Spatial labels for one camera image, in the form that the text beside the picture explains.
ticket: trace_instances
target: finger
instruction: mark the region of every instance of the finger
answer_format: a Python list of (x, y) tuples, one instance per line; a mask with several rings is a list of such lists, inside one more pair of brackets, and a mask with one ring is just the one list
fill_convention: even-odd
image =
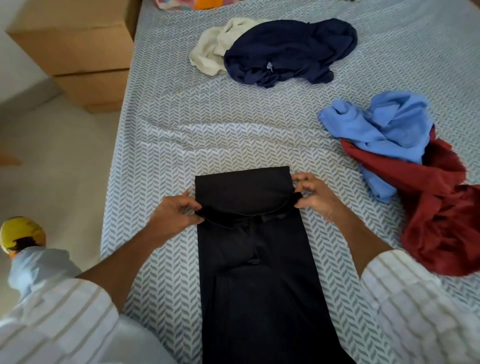
[(313, 196), (303, 197), (297, 201), (295, 204), (296, 208), (306, 208), (306, 207), (313, 207)]
[(200, 205), (193, 197), (190, 196), (185, 196), (185, 195), (180, 195), (180, 196), (175, 196), (175, 203), (179, 208), (181, 207), (191, 207), (195, 211), (200, 210), (202, 208), (202, 205)]
[(303, 181), (303, 180), (314, 181), (316, 179), (317, 178), (310, 172), (299, 172), (299, 173), (295, 173), (292, 176), (292, 180), (294, 181)]
[(205, 221), (204, 218), (201, 218), (198, 215), (187, 215), (188, 217), (188, 225), (198, 225)]
[(295, 192), (303, 192), (305, 190), (315, 192), (315, 184), (310, 181), (298, 181), (295, 186)]

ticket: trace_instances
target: colorful pillow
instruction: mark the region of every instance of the colorful pillow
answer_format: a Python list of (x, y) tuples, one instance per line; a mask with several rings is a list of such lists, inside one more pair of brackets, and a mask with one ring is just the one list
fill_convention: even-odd
[(162, 10), (208, 10), (241, 0), (153, 0)]

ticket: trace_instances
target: bed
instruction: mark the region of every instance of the bed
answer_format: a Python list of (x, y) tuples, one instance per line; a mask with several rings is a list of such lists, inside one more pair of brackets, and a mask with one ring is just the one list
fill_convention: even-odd
[[(282, 82), (271, 89), (210, 77), (188, 53), (199, 35), (233, 16), (337, 17), (359, 45), (335, 63), (333, 82)], [(205, 12), (162, 12), (143, 2), (108, 184), (101, 256), (147, 221), (164, 195), (194, 193), (195, 175), (289, 165), (311, 171), (379, 236), (399, 246), (398, 199), (367, 191), (358, 165), (317, 121), (341, 97), (367, 106), (380, 92), (426, 94), (440, 138), (480, 182), (480, 11), (467, 0), (245, 0)], [(396, 363), (364, 301), (347, 245), (334, 226), (302, 211), (340, 342), (357, 363)], [(480, 275), (442, 277), (480, 315)], [(179, 363), (201, 362), (201, 309), (195, 227), (157, 249), (138, 274), (124, 312), (155, 333)]]

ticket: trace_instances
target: navy blue shirt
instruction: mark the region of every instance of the navy blue shirt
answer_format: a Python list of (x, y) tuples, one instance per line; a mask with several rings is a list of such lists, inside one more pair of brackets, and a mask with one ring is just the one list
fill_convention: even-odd
[(269, 88), (293, 77), (328, 83), (334, 78), (329, 66), (350, 54), (357, 41), (355, 28), (339, 19), (275, 20), (245, 32), (226, 51), (224, 63), (235, 81), (248, 85)]

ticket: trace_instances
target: hand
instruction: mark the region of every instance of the hand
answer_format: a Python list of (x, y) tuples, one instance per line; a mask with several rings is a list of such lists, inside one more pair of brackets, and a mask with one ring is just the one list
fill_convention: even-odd
[(311, 207), (329, 222), (335, 222), (339, 212), (347, 208), (326, 183), (313, 174), (296, 173), (292, 180), (298, 181), (295, 192), (311, 192), (309, 196), (298, 200), (296, 208)]
[(180, 196), (165, 196), (153, 212), (144, 230), (150, 239), (163, 245), (168, 239), (184, 231), (190, 225), (204, 221), (198, 215), (188, 215), (185, 208), (197, 211), (202, 208), (193, 197), (185, 191)]

